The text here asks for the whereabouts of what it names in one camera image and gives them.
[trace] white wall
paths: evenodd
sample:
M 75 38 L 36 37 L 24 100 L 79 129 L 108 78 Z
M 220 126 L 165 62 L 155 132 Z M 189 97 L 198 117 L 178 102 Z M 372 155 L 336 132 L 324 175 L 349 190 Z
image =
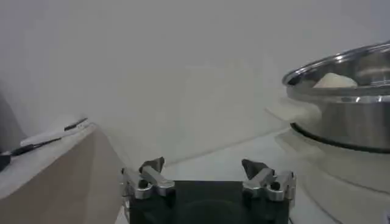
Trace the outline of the white wall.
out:
M 390 38 L 385 0 L 3 0 L 0 91 L 27 135 L 97 122 L 133 166 L 262 135 L 303 63 Z

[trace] silver pot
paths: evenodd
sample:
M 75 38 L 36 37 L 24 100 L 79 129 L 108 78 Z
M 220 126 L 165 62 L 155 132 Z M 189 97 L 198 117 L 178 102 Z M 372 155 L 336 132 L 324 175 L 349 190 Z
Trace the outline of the silver pot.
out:
M 354 79 L 356 88 L 312 88 L 333 72 Z M 390 42 L 337 54 L 284 76 L 288 97 L 313 103 L 321 118 L 297 125 L 314 136 L 390 153 Z

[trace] black rubber gasket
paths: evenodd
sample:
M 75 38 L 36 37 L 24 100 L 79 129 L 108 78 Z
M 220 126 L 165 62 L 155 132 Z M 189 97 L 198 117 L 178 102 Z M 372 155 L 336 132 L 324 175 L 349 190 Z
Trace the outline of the black rubber gasket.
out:
M 321 142 L 324 144 L 333 145 L 336 147 L 341 147 L 341 148 L 350 149 L 350 150 L 354 150 L 354 151 L 379 153 L 379 154 L 390 154 L 390 149 L 386 150 L 386 149 L 379 149 L 379 148 L 375 148 L 375 147 L 366 147 L 366 146 L 360 146 L 360 145 L 340 143 L 340 142 L 336 142 L 334 140 L 330 140 L 330 139 L 323 138 L 323 137 L 320 137 L 317 135 L 313 135 L 310 132 L 305 131 L 303 128 L 301 128 L 296 123 L 291 123 L 290 126 L 294 131 L 300 133 L 304 137 L 310 138 L 312 140 L 315 140 L 317 142 Z

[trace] pot rim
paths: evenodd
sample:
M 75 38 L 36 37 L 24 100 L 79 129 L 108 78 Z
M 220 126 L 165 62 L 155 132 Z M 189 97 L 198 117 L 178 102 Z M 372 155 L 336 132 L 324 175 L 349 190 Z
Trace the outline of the pot rim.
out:
M 295 86 L 296 83 L 291 83 L 294 78 L 300 77 L 312 69 L 316 69 L 330 63 L 342 63 L 344 61 L 353 60 L 374 52 L 387 51 L 390 51 L 390 41 L 359 47 L 341 54 L 325 57 L 287 73 L 283 77 L 282 83 L 287 87 L 289 96 L 293 96 L 294 98 L 304 101 L 326 100 L 339 103 L 390 102 L 390 85 L 358 86 L 353 88 L 298 88 Z

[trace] white dough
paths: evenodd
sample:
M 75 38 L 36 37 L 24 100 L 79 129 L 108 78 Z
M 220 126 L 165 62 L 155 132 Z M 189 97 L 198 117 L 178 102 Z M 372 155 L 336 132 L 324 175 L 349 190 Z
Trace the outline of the white dough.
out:
M 328 73 L 318 81 L 313 88 L 343 88 L 343 87 L 357 87 L 358 84 L 351 78 L 337 75 L 335 73 Z

